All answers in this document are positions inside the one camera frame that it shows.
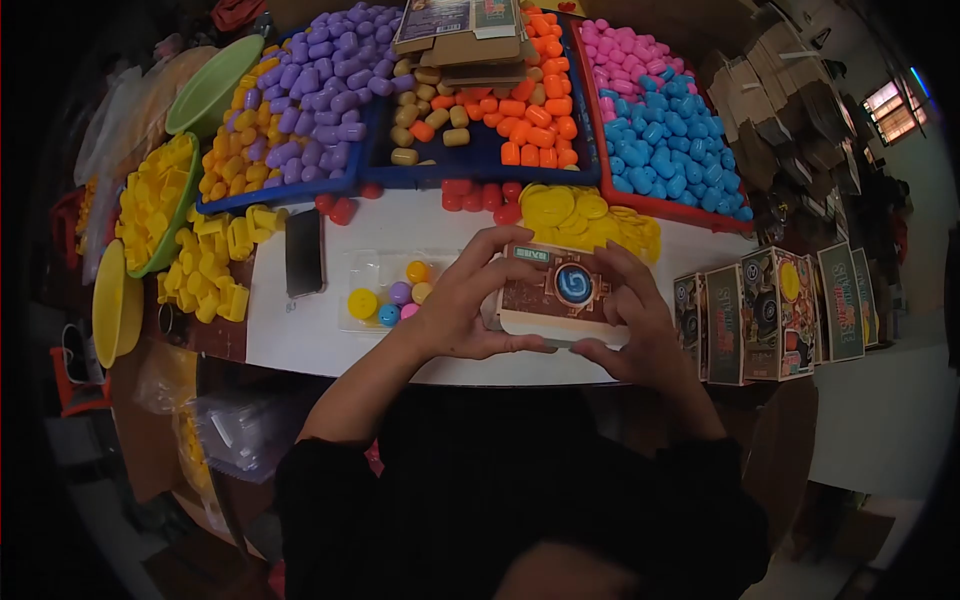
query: plastic bowl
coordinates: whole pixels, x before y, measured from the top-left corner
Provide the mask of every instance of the plastic bowl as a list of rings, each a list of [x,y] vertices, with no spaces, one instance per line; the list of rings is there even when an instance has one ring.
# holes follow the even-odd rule
[[[197,186],[200,184],[200,178],[204,175],[204,168],[200,163],[200,140],[191,132],[184,135],[190,138],[193,144],[193,160],[190,161],[190,175],[187,176],[186,185],[183,187],[183,194],[180,195],[180,203],[177,204],[177,210],[174,211],[174,217],[170,220],[170,226],[167,227],[160,243],[156,245],[156,252],[147,261],[139,271],[128,271],[128,275],[140,279],[153,271],[162,271],[170,266],[174,258],[180,253],[180,244],[177,243],[177,230],[186,223],[186,211],[190,208],[197,195]]]
[[[217,53],[183,87],[167,113],[167,133],[190,130],[197,137],[216,133],[224,124],[233,89],[263,52],[263,36],[246,36]]]
[[[123,242],[113,240],[93,286],[93,346],[104,368],[133,350],[143,323],[143,280],[127,275]]]

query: black phone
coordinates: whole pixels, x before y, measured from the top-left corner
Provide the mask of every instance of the black phone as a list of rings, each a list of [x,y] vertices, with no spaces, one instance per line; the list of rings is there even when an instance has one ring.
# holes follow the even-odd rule
[[[326,287],[324,216],[311,208],[287,217],[287,296],[317,294]]]

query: red plastic tray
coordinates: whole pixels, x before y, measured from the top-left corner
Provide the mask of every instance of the red plastic tray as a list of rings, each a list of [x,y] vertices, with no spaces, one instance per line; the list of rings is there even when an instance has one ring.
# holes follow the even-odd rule
[[[582,21],[571,21],[570,29],[573,32],[573,41],[576,44],[576,52],[578,55],[576,62],[578,68],[581,70],[581,81],[586,89],[590,118],[593,120],[593,132],[596,136],[597,153],[600,155],[600,193],[603,194],[604,199],[611,204],[629,206],[640,214],[650,215],[651,217],[666,219],[668,221],[677,221],[678,223],[686,223],[699,228],[707,228],[713,232],[753,231],[753,221],[737,221],[733,217],[725,217],[715,212],[706,212],[702,208],[669,202],[667,200],[661,200],[660,198],[651,198],[650,196],[625,194],[613,188],[610,155],[607,153],[607,137],[603,131],[603,119],[600,116],[600,104],[597,100],[597,87],[593,81],[593,74],[590,73],[587,48],[584,45],[583,39],[580,37],[581,22]],[[696,80],[696,85],[704,97],[704,102],[708,108],[714,111],[713,103],[700,86],[699,80]],[[744,205],[749,205],[747,202],[747,194],[743,189],[743,182],[740,182],[740,193],[743,194]]]

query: white table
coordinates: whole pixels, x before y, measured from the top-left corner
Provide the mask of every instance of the white table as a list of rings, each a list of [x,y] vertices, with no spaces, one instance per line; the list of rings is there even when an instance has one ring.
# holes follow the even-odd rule
[[[257,249],[247,309],[247,363],[317,375],[339,376],[380,339],[377,334],[339,329],[341,297],[349,294],[345,252],[461,249],[480,228],[491,227],[489,212],[450,213],[440,190],[388,190],[379,200],[360,199],[353,222],[325,223],[327,286],[321,294],[296,300],[286,295],[285,238],[274,235]],[[291,212],[312,204],[290,206]],[[668,305],[673,279],[722,267],[756,247],[736,233],[660,221],[662,251],[655,276]],[[494,356],[485,361],[439,358],[414,377],[418,383],[464,386],[529,386],[607,383],[610,376],[584,358],[561,349]]]

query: hand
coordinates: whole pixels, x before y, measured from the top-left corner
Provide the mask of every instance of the hand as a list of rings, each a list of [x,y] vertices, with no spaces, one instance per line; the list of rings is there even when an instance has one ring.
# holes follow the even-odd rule
[[[538,276],[533,266],[516,258],[501,257],[491,262],[507,243],[528,242],[533,234],[519,227],[478,231],[437,281],[417,314],[397,324],[394,332],[408,336],[423,360],[435,356],[482,360],[518,350],[556,351],[548,348],[539,335],[490,331],[480,316],[480,304],[508,280]]]
[[[657,290],[646,265],[614,242],[597,248],[596,257],[623,276],[624,285],[613,292],[604,313],[610,324],[626,324],[630,342],[611,350],[600,340],[587,338],[570,349],[604,369],[614,379],[675,395],[690,382],[699,381],[693,363],[677,343],[670,310]]]

